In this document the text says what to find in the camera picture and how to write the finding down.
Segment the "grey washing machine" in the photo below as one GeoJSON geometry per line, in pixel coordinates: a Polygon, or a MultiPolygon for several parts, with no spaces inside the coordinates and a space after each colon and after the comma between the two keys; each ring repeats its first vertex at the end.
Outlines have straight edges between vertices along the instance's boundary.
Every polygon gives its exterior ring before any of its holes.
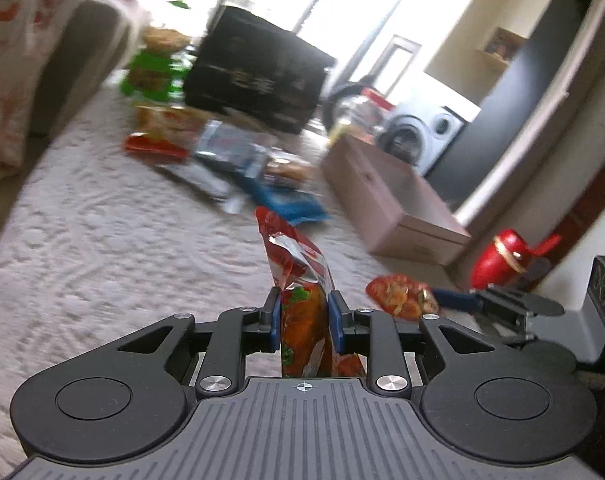
{"type": "Polygon", "coordinates": [[[466,125],[446,106],[401,104],[392,111],[375,145],[424,177],[466,125]]]}

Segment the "clear bread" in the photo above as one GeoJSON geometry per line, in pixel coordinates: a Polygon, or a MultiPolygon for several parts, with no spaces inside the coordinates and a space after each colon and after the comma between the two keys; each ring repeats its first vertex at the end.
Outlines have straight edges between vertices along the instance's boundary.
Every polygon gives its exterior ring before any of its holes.
{"type": "Polygon", "coordinates": [[[279,186],[300,188],[311,180],[313,167],[301,157],[283,151],[272,151],[269,154],[264,179],[279,186]]]}

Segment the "grey sofa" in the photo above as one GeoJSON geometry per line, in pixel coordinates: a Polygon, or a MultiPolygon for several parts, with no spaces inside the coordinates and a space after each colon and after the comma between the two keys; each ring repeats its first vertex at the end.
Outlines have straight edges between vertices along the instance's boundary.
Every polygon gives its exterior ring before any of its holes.
{"type": "Polygon", "coordinates": [[[144,22],[136,0],[83,1],[42,72],[30,132],[60,134],[107,76],[129,61],[144,22]]]}

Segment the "yellow red peanut packet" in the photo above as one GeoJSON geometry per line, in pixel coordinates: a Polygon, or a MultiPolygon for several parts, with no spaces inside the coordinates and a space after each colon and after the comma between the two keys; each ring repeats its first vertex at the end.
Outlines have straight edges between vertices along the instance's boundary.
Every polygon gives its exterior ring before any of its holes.
{"type": "Polygon", "coordinates": [[[135,105],[136,128],[139,132],[156,134],[176,144],[195,142],[211,115],[184,106],[158,104],[135,105]]]}

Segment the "red snack pouch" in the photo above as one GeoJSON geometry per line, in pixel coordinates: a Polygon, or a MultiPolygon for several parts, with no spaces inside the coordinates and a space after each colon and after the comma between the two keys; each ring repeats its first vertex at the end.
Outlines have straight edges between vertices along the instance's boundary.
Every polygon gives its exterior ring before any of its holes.
{"type": "Polygon", "coordinates": [[[319,247],[271,209],[255,210],[274,285],[281,291],[280,347],[286,377],[363,377],[355,354],[334,349],[327,294],[331,271],[319,247]]]}

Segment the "small red snack packet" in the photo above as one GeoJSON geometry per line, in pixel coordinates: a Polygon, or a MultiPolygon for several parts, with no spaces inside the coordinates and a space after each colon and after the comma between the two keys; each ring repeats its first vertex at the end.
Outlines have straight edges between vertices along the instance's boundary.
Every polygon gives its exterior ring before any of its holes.
{"type": "Polygon", "coordinates": [[[431,288],[404,274],[377,276],[365,287],[367,296],[394,318],[416,322],[424,314],[439,314],[431,288]]]}

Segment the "pink cardboard box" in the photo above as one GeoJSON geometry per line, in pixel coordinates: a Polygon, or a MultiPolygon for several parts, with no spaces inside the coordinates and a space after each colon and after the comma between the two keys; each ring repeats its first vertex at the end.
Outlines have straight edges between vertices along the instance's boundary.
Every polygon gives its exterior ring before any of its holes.
{"type": "Polygon", "coordinates": [[[343,136],[321,169],[369,254],[446,266],[468,245],[469,233],[429,183],[376,146],[343,136]]]}

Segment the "pale cracker packet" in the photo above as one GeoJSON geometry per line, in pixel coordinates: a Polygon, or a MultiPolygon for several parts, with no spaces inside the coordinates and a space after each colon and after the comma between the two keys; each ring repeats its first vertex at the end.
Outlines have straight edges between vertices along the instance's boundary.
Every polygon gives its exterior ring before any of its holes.
{"type": "Polygon", "coordinates": [[[146,132],[131,133],[124,139],[124,149],[134,154],[164,156],[174,159],[185,159],[190,151],[176,145],[163,136],[146,132]]]}

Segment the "black round pot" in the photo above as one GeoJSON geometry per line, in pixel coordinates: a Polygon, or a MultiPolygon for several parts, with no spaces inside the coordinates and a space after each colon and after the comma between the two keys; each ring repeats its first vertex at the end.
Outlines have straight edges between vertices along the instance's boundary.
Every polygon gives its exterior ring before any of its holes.
{"type": "Polygon", "coordinates": [[[336,119],[338,118],[339,108],[347,103],[348,100],[360,96],[365,89],[374,88],[375,77],[365,75],[359,81],[346,82],[336,86],[322,103],[322,124],[326,132],[330,132],[336,119]]]}

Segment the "red vase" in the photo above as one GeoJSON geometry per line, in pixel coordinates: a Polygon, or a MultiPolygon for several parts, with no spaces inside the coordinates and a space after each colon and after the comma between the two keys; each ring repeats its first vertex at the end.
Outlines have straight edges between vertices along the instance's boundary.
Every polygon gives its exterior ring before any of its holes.
{"type": "Polygon", "coordinates": [[[490,285],[507,285],[523,276],[534,261],[544,258],[560,241],[559,234],[552,234],[531,247],[515,230],[503,230],[493,236],[475,262],[470,286],[473,289],[486,289],[490,285]]]}

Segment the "blue seaweed snack bag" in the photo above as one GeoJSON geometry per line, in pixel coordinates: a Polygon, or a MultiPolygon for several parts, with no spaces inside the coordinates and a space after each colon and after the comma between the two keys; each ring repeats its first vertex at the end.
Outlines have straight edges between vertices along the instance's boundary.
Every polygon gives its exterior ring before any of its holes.
{"type": "Polygon", "coordinates": [[[328,219],[321,203],[311,194],[294,188],[279,188],[259,179],[241,178],[240,187],[258,206],[270,209],[292,226],[328,219]]]}

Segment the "clear jar red lid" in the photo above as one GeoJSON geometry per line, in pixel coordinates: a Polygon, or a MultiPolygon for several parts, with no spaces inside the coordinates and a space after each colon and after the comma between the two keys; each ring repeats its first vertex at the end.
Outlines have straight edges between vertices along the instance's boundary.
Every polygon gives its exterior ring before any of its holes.
{"type": "Polygon", "coordinates": [[[374,144],[383,133],[395,105],[374,89],[365,89],[360,96],[348,100],[338,111],[338,118],[327,132],[328,146],[343,136],[353,136],[367,144],[374,144]]]}

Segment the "large black snack bag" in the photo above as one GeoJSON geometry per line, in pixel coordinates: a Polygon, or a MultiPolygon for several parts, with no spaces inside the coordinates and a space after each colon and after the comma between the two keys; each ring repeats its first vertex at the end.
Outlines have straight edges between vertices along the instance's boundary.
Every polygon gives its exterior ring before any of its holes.
{"type": "Polygon", "coordinates": [[[291,134],[313,116],[331,55],[236,6],[223,6],[183,82],[191,107],[232,108],[291,134]]]}

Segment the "white lace tablecloth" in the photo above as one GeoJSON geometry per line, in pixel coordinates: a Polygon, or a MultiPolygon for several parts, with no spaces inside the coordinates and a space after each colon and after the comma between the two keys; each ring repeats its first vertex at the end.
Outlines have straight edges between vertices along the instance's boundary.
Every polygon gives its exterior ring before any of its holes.
{"type": "Polygon", "coordinates": [[[188,312],[257,307],[273,280],[252,206],[225,214],[124,151],[114,80],[44,151],[0,235],[0,479],[24,459],[8,407],[29,377],[188,312]]]}

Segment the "silver foil snack packet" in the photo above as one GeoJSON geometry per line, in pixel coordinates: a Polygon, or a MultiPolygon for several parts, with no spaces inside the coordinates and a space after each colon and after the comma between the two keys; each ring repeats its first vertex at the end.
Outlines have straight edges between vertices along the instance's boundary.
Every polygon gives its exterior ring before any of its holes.
{"type": "Polygon", "coordinates": [[[227,214],[238,214],[247,200],[240,181],[259,176],[275,141],[270,133],[211,120],[184,162],[165,162],[154,168],[227,214]]]}

